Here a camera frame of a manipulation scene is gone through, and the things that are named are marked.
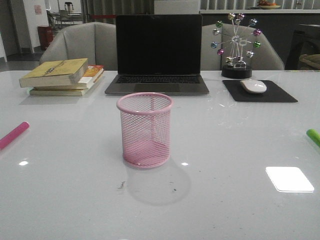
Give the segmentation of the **green pen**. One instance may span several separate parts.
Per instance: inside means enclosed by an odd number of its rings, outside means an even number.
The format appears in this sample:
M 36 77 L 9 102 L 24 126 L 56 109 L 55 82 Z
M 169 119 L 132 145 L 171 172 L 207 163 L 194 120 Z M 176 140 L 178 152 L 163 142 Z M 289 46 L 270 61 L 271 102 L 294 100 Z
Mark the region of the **green pen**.
M 320 134 L 315 129 L 308 129 L 306 134 L 318 147 L 320 147 Z

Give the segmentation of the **pink pen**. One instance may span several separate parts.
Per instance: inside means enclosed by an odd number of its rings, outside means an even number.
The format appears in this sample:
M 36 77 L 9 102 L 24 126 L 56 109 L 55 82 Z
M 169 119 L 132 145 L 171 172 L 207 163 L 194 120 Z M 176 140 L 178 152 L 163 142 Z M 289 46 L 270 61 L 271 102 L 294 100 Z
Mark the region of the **pink pen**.
M 24 121 L 11 130 L 7 135 L 0 139 L 0 149 L 3 150 L 6 148 L 13 140 L 24 133 L 29 127 L 30 124 L 27 121 Z

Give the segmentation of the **pink mesh pen holder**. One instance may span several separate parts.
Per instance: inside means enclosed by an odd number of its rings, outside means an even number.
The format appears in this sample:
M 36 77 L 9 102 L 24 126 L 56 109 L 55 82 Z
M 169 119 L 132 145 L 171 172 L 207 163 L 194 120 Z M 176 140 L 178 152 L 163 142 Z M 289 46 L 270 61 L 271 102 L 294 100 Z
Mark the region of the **pink mesh pen holder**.
M 164 164 L 170 157 L 170 116 L 173 100 L 156 92 L 121 97 L 120 111 L 124 160 L 136 168 Z

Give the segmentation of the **grey laptop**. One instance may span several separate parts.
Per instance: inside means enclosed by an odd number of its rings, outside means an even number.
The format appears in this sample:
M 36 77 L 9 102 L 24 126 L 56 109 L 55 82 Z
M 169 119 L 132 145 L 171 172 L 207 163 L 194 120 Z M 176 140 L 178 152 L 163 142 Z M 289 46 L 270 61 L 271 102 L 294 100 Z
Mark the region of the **grey laptop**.
M 207 95 L 201 46 L 200 14 L 118 15 L 117 75 L 105 94 Z

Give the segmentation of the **orange middle book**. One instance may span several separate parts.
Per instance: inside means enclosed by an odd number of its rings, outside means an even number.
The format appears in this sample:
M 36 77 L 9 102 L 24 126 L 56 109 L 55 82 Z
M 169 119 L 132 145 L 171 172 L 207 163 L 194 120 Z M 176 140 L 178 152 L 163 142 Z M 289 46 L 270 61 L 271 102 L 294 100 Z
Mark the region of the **orange middle book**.
M 91 88 L 104 72 L 103 65 L 88 65 L 82 78 L 76 84 L 59 86 L 39 86 L 36 90 L 84 90 Z

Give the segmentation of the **ferris wheel desk ornament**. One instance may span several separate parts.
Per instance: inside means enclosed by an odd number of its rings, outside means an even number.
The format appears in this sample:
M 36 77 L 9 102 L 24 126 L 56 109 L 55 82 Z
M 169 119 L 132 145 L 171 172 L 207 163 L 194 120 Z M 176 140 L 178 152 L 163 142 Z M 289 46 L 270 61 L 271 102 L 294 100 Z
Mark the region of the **ferris wheel desk ornament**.
M 217 49 L 218 56 L 222 56 L 230 47 L 229 54 L 225 57 L 225 64 L 222 66 L 221 75 L 231 79 L 247 79 L 252 76 L 252 68 L 246 63 L 244 58 L 251 59 L 255 53 L 253 49 L 261 47 L 261 42 L 257 39 L 262 34 L 262 30 L 255 28 L 258 20 L 252 18 L 248 22 L 248 26 L 241 29 L 241 22 L 245 18 L 244 13 L 229 13 L 227 16 L 231 21 L 231 32 L 223 33 L 224 23 L 218 20 L 215 28 L 212 29 L 213 36 L 226 36 L 226 41 L 212 41 L 210 47 Z M 253 41 L 249 41 L 249 37 L 256 37 Z

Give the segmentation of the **white computer mouse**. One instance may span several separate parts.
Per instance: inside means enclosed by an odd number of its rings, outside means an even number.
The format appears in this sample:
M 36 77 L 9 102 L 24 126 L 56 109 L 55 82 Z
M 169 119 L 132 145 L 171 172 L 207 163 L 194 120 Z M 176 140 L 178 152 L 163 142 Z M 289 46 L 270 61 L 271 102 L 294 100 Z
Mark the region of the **white computer mouse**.
M 240 85 L 247 93 L 260 94 L 267 90 L 267 86 L 261 80 L 244 79 L 240 81 Z

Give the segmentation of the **yellow top book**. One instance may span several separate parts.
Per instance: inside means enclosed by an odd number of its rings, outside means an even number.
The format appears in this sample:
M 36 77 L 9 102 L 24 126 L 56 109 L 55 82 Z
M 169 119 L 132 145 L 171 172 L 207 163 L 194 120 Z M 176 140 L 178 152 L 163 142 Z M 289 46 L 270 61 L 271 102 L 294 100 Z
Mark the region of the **yellow top book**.
M 19 79 L 20 87 L 74 85 L 88 69 L 87 58 L 46 61 Z

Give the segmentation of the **black mouse pad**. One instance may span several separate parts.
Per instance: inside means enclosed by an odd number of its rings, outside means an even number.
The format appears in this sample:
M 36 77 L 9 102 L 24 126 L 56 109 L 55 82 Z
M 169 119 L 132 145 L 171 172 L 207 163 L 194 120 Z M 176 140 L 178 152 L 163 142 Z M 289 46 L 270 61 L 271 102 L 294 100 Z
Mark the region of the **black mouse pad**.
M 240 83 L 240 80 L 222 81 L 230 95 L 236 102 L 258 102 L 258 103 L 297 103 L 298 100 L 279 87 L 271 80 L 262 80 L 266 85 L 263 93 L 249 93 Z

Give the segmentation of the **cream bottom book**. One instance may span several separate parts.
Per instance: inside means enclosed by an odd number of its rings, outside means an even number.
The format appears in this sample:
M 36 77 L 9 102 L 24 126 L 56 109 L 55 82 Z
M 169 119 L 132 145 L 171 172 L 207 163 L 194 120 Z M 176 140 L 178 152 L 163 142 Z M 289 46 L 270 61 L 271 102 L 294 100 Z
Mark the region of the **cream bottom book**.
M 95 77 L 82 77 L 77 84 L 73 85 L 33 87 L 29 94 L 36 96 L 83 96 L 102 76 L 101 73 Z

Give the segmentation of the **red trash bin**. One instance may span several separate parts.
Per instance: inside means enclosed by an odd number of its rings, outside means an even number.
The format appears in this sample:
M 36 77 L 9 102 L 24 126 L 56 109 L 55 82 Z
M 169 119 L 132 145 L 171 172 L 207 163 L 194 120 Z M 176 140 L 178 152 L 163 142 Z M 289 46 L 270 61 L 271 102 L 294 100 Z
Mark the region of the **red trash bin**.
M 51 26 L 38 26 L 38 37 L 41 50 L 46 50 L 53 41 L 53 31 Z

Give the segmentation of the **fruit bowl on shelf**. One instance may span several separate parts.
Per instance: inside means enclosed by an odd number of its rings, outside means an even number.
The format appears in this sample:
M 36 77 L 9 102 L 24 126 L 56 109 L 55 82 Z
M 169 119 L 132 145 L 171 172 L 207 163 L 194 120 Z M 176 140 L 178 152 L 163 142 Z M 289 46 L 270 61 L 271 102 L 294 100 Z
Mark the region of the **fruit bowl on shelf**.
M 269 2 L 267 0 L 258 0 L 257 6 L 263 10 L 274 10 L 279 9 L 281 6 L 277 5 L 275 2 Z

